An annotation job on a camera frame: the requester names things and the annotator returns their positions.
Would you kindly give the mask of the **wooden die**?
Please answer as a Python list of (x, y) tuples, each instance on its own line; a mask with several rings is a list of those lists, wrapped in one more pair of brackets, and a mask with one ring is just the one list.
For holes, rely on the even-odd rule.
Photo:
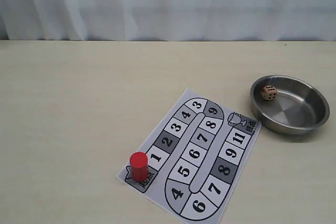
[(277, 89), (274, 86), (267, 85), (261, 90), (262, 98), (266, 101), (273, 101), (277, 96)]

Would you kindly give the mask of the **red cylinder game piece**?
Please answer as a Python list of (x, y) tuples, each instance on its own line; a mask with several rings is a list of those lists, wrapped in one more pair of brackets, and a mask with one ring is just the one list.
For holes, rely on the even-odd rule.
[(148, 176), (148, 157), (144, 152), (135, 152), (130, 156), (132, 177), (137, 182), (143, 182)]

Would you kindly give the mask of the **white curtain backdrop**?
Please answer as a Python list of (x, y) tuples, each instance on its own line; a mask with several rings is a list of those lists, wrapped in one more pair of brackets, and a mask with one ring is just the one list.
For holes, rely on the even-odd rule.
[(335, 0), (1, 0), (10, 40), (335, 40)]

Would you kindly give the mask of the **paper game board sheet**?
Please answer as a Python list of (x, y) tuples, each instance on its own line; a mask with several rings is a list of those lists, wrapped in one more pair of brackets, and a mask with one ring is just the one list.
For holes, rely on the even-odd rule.
[(219, 223), (261, 129), (261, 123), (186, 90), (139, 150), (148, 177), (118, 180), (185, 223)]

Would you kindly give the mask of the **stainless steel round dish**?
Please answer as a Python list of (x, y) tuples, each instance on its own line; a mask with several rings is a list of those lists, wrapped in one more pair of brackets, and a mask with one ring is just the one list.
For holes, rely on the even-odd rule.
[[(271, 85), (277, 89), (273, 101), (262, 98), (261, 90)], [(257, 79), (250, 87), (253, 115), (267, 129), (285, 135), (306, 135), (323, 126), (330, 107), (314, 86), (300, 79), (273, 74)]]

